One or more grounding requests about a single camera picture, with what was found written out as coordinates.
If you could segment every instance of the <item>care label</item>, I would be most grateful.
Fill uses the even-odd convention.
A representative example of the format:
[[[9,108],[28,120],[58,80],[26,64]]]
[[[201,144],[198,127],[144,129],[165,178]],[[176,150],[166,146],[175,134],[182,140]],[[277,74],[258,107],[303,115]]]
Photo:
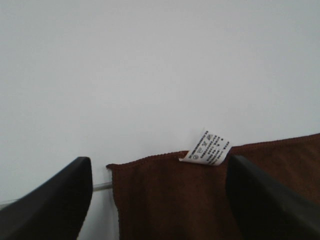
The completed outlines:
[[[190,150],[184,158],[179,160],[218,166],[225,160],[231,147],[231,143],[224,137],[205,130],[193,150]]]

